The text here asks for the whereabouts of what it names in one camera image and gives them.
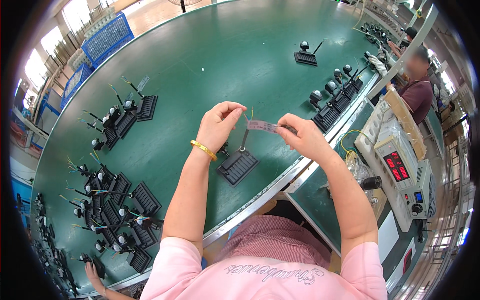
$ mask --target fan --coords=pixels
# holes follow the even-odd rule
[[[172,4],[180,6],[180,0],[168,0],[168,1]],[[183,3],[185,4],[185,6],[189,6],[189,5],[198,3],[200,1],[202,1],[202,0],[183,0]]]

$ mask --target maroon shirt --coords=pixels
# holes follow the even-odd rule
[[[433,90],[430,78],[425,75],[420,80],[410,80],[398,94],[413,110],[410,113],[415,123],[420,124],[432,105]]]

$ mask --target window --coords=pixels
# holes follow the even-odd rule
[[[445,84],[445,87],[450,92],[450,94],[453,94],[455,92],[455,86],[453,82],[450,80],[450,77],[448,76],[447,72],[443,71],[442,73],[440,73],[440,77],[442,78]]]
[[[36,49],[33,49],[25,65],[25,74],[32,81],[35,89],[38,90],[45,82],[45,73],[47,73],[47,68]]]
[[[114,0],[100,0],[100,2],[101,2],[101,4],[102,4],[102,7],[103,7],[103,8],[106,8],[106,7],[108,7],[109,5],[111,5],[111,4],[114,2]]]
[[[20,84],[21,84],[21,83],[22,83],[22,79],[20,78],[20,80],[19,80],[18,83],[17,83],[17,89],[15,90],[15,95],[14,95],[14,96],[17,95],[18,88],[20,87]]]
[[[25,98],[24,98],[24,107],[26,109],[29,109],[30,108],[30,105],[32,105],[33,101],[35,100],[37,94],[35,94],[34,92],[32,92],[31,90],[27,90],[27,92],[25,93]]]
[[[50,30],[41,40],[40,43],[42,44],[43,49],[45,51],[55,57],[55,53],[53,50],[59,44],[60,41],[63,41],[63,37],[61,35],[60,29],[58,26]]]
[[[62,10],[68,28],[79,31],[90,20],[90,10],[86,0],[72,0]]]

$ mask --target cardboard box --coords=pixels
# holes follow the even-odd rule
[[[408,111],[407,106],[403,102],[402,97],[396,90],[388,90],[384,97],[385,101],[390,105],[393,113],[396,115],[398,122],[402,125],[403,130],[407,133],[412,143],[413,150],[419,161],[425,158],[427,147],[423,143],[423,136],[420,129],[415,124],[412,115]]]

